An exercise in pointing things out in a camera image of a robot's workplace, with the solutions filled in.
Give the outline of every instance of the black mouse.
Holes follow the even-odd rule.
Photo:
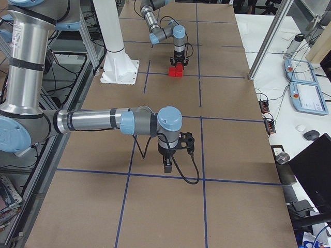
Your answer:
[[[304,138],[308,141],[315,141],[320,137],[320,133],[316,130],[310,130],[304,133]]]

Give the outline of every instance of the black monitor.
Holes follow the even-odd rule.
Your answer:
[[[331,222],[331,138],[323,134],[290,162],[290,167],[321,213],[319,223]]]

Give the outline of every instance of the sticker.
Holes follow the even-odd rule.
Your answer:
[[[12,30],[12,41],[11,45],[13,48],[20,48],[21,46],[21,32],[22,32],[22,27],[20,25],[15,24],[13,26]]]

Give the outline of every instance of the white table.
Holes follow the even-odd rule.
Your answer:
[[[269,15],[259,16],[236,14],[240,36],[243,41],[250,68],[257,56],[257,52],[261,47],[273,18],[273,16]],[[268,54],[266,55],[259,71],[255,76],[255,88],[266,94],[269,99],[276,99],[280,97],[289,83],[289,80],[285,75],[283,65],[284,60],[282,59],[283,55],[281,53],[286,51],[292,40],[290,37],[298,33],[300,33],[300,30],[292,17],[286,17],[276,38],[272,42]],[[306,60],[305,55],[309,52],[309,50],[310,48],[306,45],[295,58],[299,60]],[[325,75],[322,68],[316,69],[315,73]],[[318,77],[318,81],[322,91],[331,95],[331,83],[329,79],[326,77]],[[280,98],[269,102],[270,112],[275,118],[277,116],[281,100],[282,99]],[[327,104],[327,106],[331,111],[331,104]],[[270,136],[269,142],[271,145],[282,145],[285,151],[292,158],[312,143],[312,141],[305,140],[303,138],[303,133],[300,133],[295,129],[297,125],[304,125],[306,127],[303,133],[309,130],[317,130],[321,135],[323,133],[328,133],[331,135],[331,114],[326,116],[318,116],[297,112],[292,105],[290,94],[287,90],[276,121],[276,133]],[[298,200],[307,199],[310,204],[314,206],[299,183],[293,185],[293,189]]]

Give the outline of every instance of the metal cup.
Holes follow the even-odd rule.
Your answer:
[[[290,155],[288,155],[286,152],[281,152],[276,156],[276,162],[278,164],[286,164],[290,160]]]

